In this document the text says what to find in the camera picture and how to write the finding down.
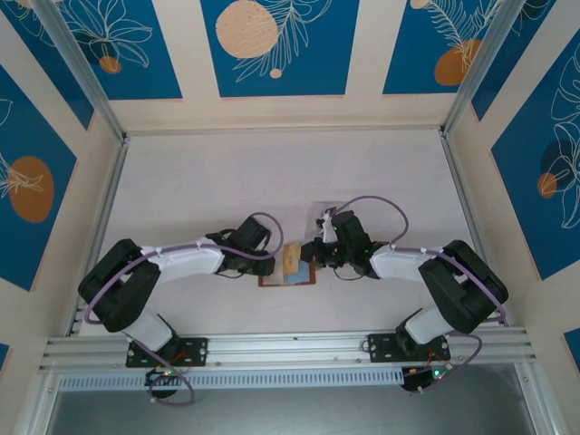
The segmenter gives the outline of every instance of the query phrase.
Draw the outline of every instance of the white floor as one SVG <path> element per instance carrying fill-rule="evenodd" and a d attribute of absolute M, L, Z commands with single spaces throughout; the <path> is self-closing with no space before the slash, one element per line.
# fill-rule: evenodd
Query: white floor
<path fill-rule="evenodd" d="M 280 219 L 286 241 L 304 242 L 317 202 L 362 194 L 407 212 L 411 230 L 400 246 L 470 242 L 435 130 L 232 132 L 132 138 L 103 253 L 127 237 L 138 245 L 185 243 L 260 210 Z M 403 228 L 381 202 L 353 209 L 374 240 Z M 402 280 L 344 282 L 330 270 L 316 279 L 260 288 L 254 276 L 195 275 L 157 288 L 148 306 L 180 334 L 243 334 L 393 328 L 431 301 L 426 287 Z M 100 326 L 82 326 L 81 335 L 100 334 Z"/>

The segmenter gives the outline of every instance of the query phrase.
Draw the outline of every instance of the beige circle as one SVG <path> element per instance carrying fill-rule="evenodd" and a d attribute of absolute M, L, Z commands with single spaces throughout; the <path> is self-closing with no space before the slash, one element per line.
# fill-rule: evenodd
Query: beige circle
<path fill-rule="evenodd" d="M 270 72 L 270 77 L 272 77 L 273 79 L 279 79 L 280 77 L 282 77 L 282 70 L 279 70 L 277 68 L 273 69 Z"/>
<path fill-rule="evenodd" d="M 24 6 L 27 9 L 32 9 L 33 6 L 30 4 L 29 0 L 15 0 L 19 5 Z M 63 0 L 53 0 L 53 3 L 60 3 Z"/>
<path fill-rule="evenodd" d="M 250 59 L 272 50 L 278 41 L 274 17 L 258 2 L 237 0 L 216 21 L 217 39 L 228 54 Z"/>
<path fill-rule="evenodd" d="M 431 0 L 409 0 L 409 4 L 413 9 L 422 9 L 431 3 Z"/>

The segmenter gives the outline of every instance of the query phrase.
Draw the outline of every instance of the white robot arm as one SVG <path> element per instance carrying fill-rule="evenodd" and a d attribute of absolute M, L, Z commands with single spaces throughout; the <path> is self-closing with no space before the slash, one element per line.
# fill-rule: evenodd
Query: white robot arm
<path fill-rule="evenodd" d="M 460 240 L 433 250 L 372 242 L 352 211 L 325 212 L 317 223 L 323 236 L 302 246 L 303 261 L 332 268 L 349 264 L 361 276 L 402 278 L 427 286 L 434 304 L 397 328 L 397 344 L 410 361 L 442 335 L 471 333 L 496 309 L 503 310 L 501 304 L 508 299 L 503 283 Z"/>
<path fill-rule="evenodd" d="M 271 275 L 274 254 L 283 241 L 273 254 L 258 249 L 270 236 L 270 230 L 252 216 L 238 229 L 208 234 L 186 245 L 137 246 L 130 239 L 121 240 L 79 285 L 79 294 L 89 304 L 85 320 L 103 324 L 111 333 L 124 332 L 153 352 L 164 353 L 163 348 L 177 335 L 158 314 L 145 308 L 151 293 L 168 281 L 197 274 L 237 270 Z M 90 311 L 99 322 L 88 318 Z"/>

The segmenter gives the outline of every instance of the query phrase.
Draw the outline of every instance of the orange circle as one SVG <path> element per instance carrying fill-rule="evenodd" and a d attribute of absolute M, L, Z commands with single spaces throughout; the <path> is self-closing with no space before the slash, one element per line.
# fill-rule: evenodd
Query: orange circle
<path fill-rule="evenodd" d="M 21 157 L 8 171 L 8 179 L 14 184 L 9 195 L 16 214 L 34 224 L 44 221 L 54 200 L 53 174 L 48 166 L 36 157 Z"/>
<path fill-rule="evenodd" d="M 463 82 L 481 41 L 469 40 L 443 54 L 435 67 L 435 80 L 442 86 L 456 86 Z"/>
<path fill-rule="evenodd" d="M 109 74 L 118 74 L 121 72 L 121 62 L 114 57 L 103 56 L 99 59 L 99 66 Z"/>
<path fill-rule="evenodd" d="M 554 196 L 558 188 L 558 181 L 554 174 L 546 172 L 537 181 L 537 190 L 543 198 L 550 199 Z"/>

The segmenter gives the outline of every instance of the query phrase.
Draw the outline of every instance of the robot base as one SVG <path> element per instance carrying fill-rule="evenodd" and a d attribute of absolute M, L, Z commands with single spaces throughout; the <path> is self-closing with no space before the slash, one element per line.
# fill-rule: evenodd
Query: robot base
<path fill-rule="evenodd" d="M 178 338 L 173 359 L 168 361 L 173 367 L 205 367 L 208 355 L 207 338 Z M 159 362 L 149 356 L 137 344 L 131 343 L 127 351 L 125 366 L 128 368 L 155 368 Z"/>
<path fill-rule="evenodd" d="M 413 354 L 407 354 L 397 344 L 396 333 L 371 333 L 367 339 L 371 363 L 427 362 L 431 353 L 444 361 L 451 358 L 449 344 L 443 336 L 436 337 L 423 346 L 417 346 Z"/>

